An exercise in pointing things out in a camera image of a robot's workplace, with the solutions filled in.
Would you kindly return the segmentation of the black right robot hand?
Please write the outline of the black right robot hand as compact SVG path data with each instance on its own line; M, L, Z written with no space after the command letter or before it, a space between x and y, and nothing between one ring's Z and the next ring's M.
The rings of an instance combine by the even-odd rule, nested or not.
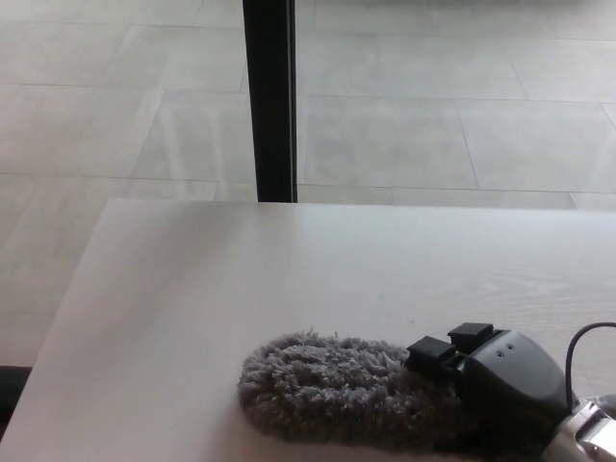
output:
M571 414L565 373L543 348L514 330L464 322L447 342L425 336L407 348L404 366L449 385L474 427L441 449L501 456L542 452Z

